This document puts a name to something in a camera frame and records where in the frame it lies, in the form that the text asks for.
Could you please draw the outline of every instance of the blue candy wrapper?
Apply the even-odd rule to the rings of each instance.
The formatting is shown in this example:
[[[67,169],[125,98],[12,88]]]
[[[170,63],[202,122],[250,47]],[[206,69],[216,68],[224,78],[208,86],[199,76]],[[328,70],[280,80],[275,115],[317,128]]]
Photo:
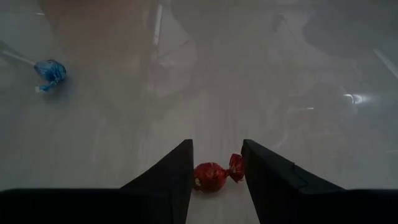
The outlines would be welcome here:
[[[47,92],[51,90],[58,85],[60,81],[64,80],[67,75],[65,67],[56,60],[43,60],[37,62],[34,68],[37,74],[48,82],[46,85],[37,86],[36,91]]]

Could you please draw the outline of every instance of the blue wrapped candy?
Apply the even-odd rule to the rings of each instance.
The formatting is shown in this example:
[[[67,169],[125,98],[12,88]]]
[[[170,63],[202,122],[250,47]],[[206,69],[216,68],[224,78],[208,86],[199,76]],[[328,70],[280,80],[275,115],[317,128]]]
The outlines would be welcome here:
[[[65,67],[56,60],[39,61],[34,65],[34,68],[37,74],[48,82],[46,85],[37,86],[36,92],[48,92],[67,76]]]

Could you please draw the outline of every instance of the red candy wrapper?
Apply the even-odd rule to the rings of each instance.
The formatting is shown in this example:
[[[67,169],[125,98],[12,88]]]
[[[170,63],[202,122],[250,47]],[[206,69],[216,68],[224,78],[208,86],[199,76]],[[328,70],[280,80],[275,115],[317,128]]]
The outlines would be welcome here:
[[[215,162],[199,164],[193,170],[193,188],[204,193],[217,192],[223,188],[228,176],[236,183],[242,181],[244,177],[244,164],[240,154],[232,154],[228,170],[223,169]]]

